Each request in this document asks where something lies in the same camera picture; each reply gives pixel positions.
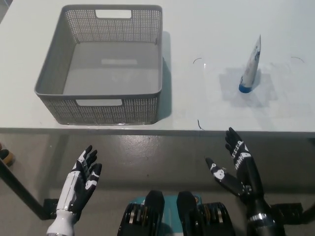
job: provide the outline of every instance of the black robotic component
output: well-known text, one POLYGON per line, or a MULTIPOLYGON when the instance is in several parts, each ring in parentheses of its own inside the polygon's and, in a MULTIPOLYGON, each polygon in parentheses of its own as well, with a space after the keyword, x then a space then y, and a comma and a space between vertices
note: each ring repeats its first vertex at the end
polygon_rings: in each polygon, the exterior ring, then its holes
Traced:
POLYGON ((117 236, 157 236, 164 211, 160 191, 150 191, 144 205, 130 203, 118 229, 117 236))
POLYGON ((255 161, 241 137, 232 129, 226 132, 226 149, 230 152, 236 176, 206 158, 215 180, 239 197, 247 208, 247 236, 285 236, 284 224, 301 224, 301 204, 269 205, 255 161))
POLYGON ((222 203, 197 205, 191 192, 177 197, 184 236, 235 236, 230 216, 222 203))

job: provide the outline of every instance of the robot finger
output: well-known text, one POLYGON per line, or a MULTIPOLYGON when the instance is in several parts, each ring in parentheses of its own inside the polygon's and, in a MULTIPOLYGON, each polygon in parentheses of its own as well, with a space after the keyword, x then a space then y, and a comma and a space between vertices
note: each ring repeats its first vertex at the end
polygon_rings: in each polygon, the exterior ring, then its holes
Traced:
POLYGON ((96 154, 97 154, 97 150, 94 150, 86 158, 85 161, 87 162, 88 167, 90 167, 92 165, 92 163, 96 161, 96 159, 97 159, 96 154))
POLYGON ((241 181, 239 181, 233 175, 225 172, 222 168, 217 166, 211 158, 206 158, 208 167, 215 177, 215 180, 226 190, 234 194, 235 196, 241 196, 245 194, 245 187, 241 181))
POLYGON ((229 136, 232 139, 234 139, 236 142, 242 141, 241 137, 238 135, 238 133, 236 133, 236 131, 234 129, 232 129, 232 127, 229 127, 228 132, 229 132, 229 136))
POLYGON ((230 154, 232 155, 233 153, 233 148, 231 147, 230 144, 225 144, 225 148, 230 152, 230 154))

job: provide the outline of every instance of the gray floor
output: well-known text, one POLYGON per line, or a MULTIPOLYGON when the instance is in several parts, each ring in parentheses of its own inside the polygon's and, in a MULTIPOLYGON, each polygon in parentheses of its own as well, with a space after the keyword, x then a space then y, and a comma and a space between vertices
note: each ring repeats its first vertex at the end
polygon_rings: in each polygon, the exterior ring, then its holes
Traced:
MULTIPOLYGON (((244 137, 252 151, 269 203, 314 203, 315 147, 309 140, 244 137)), ((244 209, 213 180, 204 163, 212 157, 233 173, 224 137, 58 136, 2 134, 16 157, 13 173, 42 202, 57 198, 64 178, 81 151, 92 144, 103 164, 98 188, 76 225, 76 235, 91 231, 114 236, 127 203, 150 189, 164 194, 191 190, 202 201, 223 202, 239 236, 245 231, 244 209)), ((3 235, 44 235, 52 221, 40 221, 0 182, 0 227, 3 235)), ((315 224, 287 227, 289 236, 312 235, 315 224)))

